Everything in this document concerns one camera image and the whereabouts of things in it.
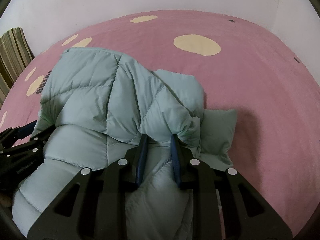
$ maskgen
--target hand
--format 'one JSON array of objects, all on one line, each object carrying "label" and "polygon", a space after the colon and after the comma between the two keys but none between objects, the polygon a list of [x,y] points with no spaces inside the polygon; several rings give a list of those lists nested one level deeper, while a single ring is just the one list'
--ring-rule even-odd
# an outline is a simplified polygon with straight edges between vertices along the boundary
[{"label": "hand", "polygon": [[11,207],[12,199],[9,196],[0,192],[0,204],[4,207]]}]

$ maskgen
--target mattress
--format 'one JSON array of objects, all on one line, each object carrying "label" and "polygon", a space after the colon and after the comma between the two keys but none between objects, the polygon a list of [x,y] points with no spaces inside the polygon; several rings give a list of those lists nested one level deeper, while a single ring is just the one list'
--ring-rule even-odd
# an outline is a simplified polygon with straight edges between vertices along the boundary
[{"label": "mattress", "polygon": [[149,70],[193,75],[207,109],[237,109],[229,151],[234,167],[294,235],[301,230],[320,201],[320,87],[274,34],[236,17],[182,10],[89,26],[27,66],[0,110],[1,131],[36,120],[42,88],[60,54],[86,46],[126,53]]}]

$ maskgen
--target striped fabric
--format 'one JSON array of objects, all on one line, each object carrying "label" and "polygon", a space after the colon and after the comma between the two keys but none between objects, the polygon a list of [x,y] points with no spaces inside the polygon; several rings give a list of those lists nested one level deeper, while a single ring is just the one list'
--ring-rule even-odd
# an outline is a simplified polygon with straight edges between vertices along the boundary
[{"label": "striped fabric", "polygon": [[8,30],[0,38],[0,107],[18,76],[33,59],[20,27]]}]

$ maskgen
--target silver screw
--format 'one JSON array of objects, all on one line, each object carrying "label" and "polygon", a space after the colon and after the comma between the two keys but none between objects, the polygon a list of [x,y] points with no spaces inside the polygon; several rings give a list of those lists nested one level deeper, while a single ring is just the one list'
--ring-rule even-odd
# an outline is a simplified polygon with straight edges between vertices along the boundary
[{"label": "silver screw", "polygon": [[89,168],[84,168],[84,169],[81,170],[81,174],[82,175],[87,175],[89,173],[90,173],[90,169]]},{"label": "silver screw", "polygon": [[190,160],[190,164],[191,164],[191,165],[194,165],[194,166],[197,166],[197,165],[200,164],[200,161],[197,160],[197,159],[192,159],[192,160]]},{"label": "silver screw", "polygon": [[236,169],[234,169],[234,168],[230,168],[230,169],[228,169],[228,173],[230,175],[236,175],[238,173],[238,171]]},{"label": "silver screw", "polygon": [[126,165],[127,163],[128,163],[128,161],[127,161],[126,159],[120,159],[120,160],[118,161],[118,164],[119,164],[120,166]]}]

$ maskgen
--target yellow oval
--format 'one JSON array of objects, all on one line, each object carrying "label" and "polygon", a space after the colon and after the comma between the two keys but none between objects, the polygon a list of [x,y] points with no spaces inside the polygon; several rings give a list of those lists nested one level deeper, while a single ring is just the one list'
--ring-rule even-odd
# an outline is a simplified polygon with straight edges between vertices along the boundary
[{"label": "yellow oval", "polygon": [[73,41],[76,37],[78,37],[78,34],[71,36],[64,43],[62,43],[61,46],[67,45],[69,42]]},{"label": "yellow oval", "polygon": [[36,71],[36,67],[33,70],[30,71],[28,76],[26,76],[25,81],[27,81],[31,77],[31,75],[34,73],[34,71]]},{"label": "yellow oval", "polygon": [[1,123],[0,123],[0,127],[2,127],[3,123],[4,123],[4,119],[7,116],[7,111],[4,112],[2,119],[1,119]]},{"label": "yellow oval", "polygon": [[218,43],[197,34],[178,36],[173,40],[173,44],[178,49],[200,54],[202,56],[216,55],[221,51],[221,47]]},{"label": "yellow oval", "polygon": [[28,91],[27,91],[27,97],[31,96],[34,92],[36,92],[38,86],[42,83],[44,78],[44,75],[38,77],[33,83],[29,86]]},{"label": "yellow oval", "polygon": [[156,15],[145,15],[145,16],[140,16],[137,18],[132,19],[130,22],[132,23],[140,23],[140,22],[146,22],[150,21],[153,19],[157,19],[158,17]]},{"label": "yellow oval", "polygon": [[92,41],[92,38],[85,38],[81,41],[79,41],[78,43],[76,43],[75,45],[73,45],[72,47],[85,47],[87,46],[90,42]]}]

